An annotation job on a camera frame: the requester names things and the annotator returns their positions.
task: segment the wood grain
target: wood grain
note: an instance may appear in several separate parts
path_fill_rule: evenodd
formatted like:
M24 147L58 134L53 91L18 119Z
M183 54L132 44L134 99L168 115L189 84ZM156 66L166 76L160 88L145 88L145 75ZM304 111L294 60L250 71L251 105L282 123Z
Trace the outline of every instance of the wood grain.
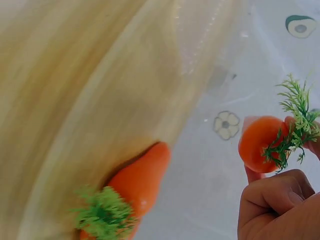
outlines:
M173 0L0 1L0 239L74 238L74 190L173 144L236 0L181 75Z

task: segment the carrot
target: carrot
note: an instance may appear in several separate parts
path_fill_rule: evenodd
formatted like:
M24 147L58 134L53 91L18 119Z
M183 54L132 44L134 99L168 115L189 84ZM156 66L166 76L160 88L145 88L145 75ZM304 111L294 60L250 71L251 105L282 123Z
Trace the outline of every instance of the carrot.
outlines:
M159 142L109 182L108 186L130 203L135 217L144 216L155 205L170 158L168 145Z
M278 169L275 161L267 161L264 152L277 139L279 130L281 130L280 139L289 134L284 121L273 116L262 116L243 132L238 144L238 151L249 169L257 173L271 173ZM276 152L272 156L275 159L279 158L279 154Z
M135 235L136 235L136 233L137 233L138 230L139 230L140 223L141 223L141 221L139 221L139 222L135 225L134 229L133 229L132 232L130 233L130 236L128 237L127 240L133 240L133 239L135 238Z
M128 237L127 240L133 240L134 239L136 233L139 230L139 226L140 226L140 222L137 222L137 224L135 225L134 229L130 233L130 236ZM93 237L93 236L90 236L86 231L81 230L81 232L80 232L80 240L96 240L96 238Z
M110 180L107 187L103 189L104 195L102 197L98 196L95 198L108 199L109 196L112 196L113 202L114 204L117 204L117 208L119 209L119 211L125 211L122 214L123 216L125 216L124 218L118 217L114 220L116 220L117 223L121 223L119 225L121 226L121 228L127 230L127 223L134 223L134 228L130 232L128 240L132 240L134 238L136 232L138 231L142 217L147 214L155 205L159 193L160 184L169 166L170 159L171 152L169 146L165 142L159 142L155 144L145 155L140 157L137 161L120 170ZM89 210L88 208L85 208L84 210L80 209L77 211L79 212L79 225L82 229L80 233L80 239L95 240L99 236L92 234L92 232L90 231L89 234L86 232L88 226L90 227L90 229L93 229L92 227L94 226L95 222L86 220L83 221L83 219L87 216L96 217L96 212L101 212L100 207L98 207L98 209L94 211L92 211L91 208L89 208ZM116 228L114 229L112 234L117 236L124 229Z

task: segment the hand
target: hand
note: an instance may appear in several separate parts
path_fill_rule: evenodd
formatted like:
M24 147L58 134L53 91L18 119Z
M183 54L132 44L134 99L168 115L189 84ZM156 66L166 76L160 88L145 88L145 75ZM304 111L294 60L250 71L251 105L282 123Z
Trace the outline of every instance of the hand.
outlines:
M241 196L238 240L319 240L320 194L314 193L300 170L251 182Z

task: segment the green leafy top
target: green leafy top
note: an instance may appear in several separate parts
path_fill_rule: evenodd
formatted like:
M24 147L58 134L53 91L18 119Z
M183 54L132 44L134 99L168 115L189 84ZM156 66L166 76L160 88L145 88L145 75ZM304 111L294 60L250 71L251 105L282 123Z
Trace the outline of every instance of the green leafy top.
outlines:
M277 138L265 149L263 154L266 161L275 161L279 171L288 166L290 153L297 149L302 150L298 157L298 161L302 162L305 157L304 144L308 141L316 142L320 137L320 129L314 123L315 119L320 116L320 112L309 111L310 89L306 88L306 81L301 87L299 80L294 79L292 74L287 77L288 79L278 85L286 88L287 91L278 95L285 97L280 105L285 112L293 114L295 124L290 126L288 136L282 137L281 130L279 130Z
M110 186L95 192L86 186L79 191L84 207L72 209L77 213L76 228L85 230L97 240L119 240L127 237L137 220L132 207Z

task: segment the fingernail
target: fingernail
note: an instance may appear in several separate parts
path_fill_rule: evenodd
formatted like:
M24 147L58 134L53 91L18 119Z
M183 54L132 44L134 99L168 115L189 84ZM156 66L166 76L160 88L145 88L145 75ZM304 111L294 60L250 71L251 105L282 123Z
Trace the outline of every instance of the fingernail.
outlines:
M288 193L289 199L290 201L294 204L294 205L298 205L300 203L302 203L304 200L295 192L291 191Z

